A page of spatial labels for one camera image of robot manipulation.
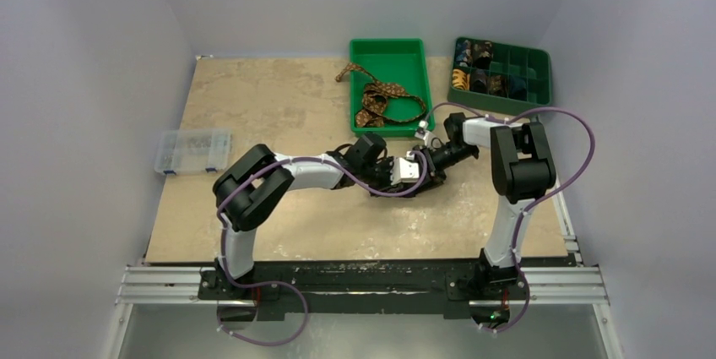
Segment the bright green plastic tray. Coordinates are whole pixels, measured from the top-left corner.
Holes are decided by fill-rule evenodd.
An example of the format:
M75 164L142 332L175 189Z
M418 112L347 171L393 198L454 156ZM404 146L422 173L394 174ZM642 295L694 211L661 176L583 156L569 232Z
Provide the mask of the bright green plastic tray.
M350 87L349 123L353 134L359 137L373 132L385 138L411 138L419 121L433 106L422 40L353 39L349 55L351 63L367 70L367 73L350 71L344 77ZM399 84L410 95L387 101L385 115L389 120L381 127L361 127L355 119L363 108L364 89L371 83L371 76L385 83Z

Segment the dark green compartment organizer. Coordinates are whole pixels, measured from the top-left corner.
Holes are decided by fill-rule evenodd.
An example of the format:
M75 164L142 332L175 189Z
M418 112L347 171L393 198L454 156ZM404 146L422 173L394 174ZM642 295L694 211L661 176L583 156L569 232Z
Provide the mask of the dark green compartment organizer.
M473 37L459 37L457 40L490 41ZM536 48L514 46L491 41L494 46L494 55L491 65L484 69L488 76L501 74L506 77L516 76L527 81L528 97L526 101L516 101L509 97L499 97L482 93L456 90L451 86L452 71L454 68L464 70L470 75L475 68L458 66L455 61L455 47L451 69L450 84L447 99L453 103L472 107L487 112L495 112L516 116L528 110L549 106L552 102L552 78L550 55Z

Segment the dark navy striped tie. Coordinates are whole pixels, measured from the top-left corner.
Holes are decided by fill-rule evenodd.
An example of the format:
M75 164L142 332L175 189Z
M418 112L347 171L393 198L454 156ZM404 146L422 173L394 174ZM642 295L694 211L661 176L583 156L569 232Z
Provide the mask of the dark navy striped tie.
M443 171L431 173L426 176L425 180L414 191L414 194L420 194L432 190L433 188L438 188L445 183L446 179L447 175Z

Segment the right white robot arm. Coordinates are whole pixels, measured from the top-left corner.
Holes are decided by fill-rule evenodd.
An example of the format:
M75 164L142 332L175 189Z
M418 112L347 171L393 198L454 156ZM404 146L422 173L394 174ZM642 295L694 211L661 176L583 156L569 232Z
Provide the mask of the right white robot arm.
M414 149L426 157L427 165L421 169L426 179L417 192L442 185L449 167L469 157L477 159L481 147L490 151L498 207L466 287L494 297L518 282L518 254L530 219L528 206L555 185L556 169L545 129L539 122L508 124L490 117L467 118L463 113L450 114L444 127L446 143L427 129L426 122L419 122L415 136L424 144Z

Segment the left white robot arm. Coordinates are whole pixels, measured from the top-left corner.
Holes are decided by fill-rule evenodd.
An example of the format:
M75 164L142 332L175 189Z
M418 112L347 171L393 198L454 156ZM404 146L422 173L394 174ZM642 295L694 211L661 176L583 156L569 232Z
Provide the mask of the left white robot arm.
M358 185L384 195L392 191L395 161L387 153L386 142L374 133L315 156L289 156L266 144L253 146L212 188L222 225L219 288L232 299L249 293L258 227L287 193Z

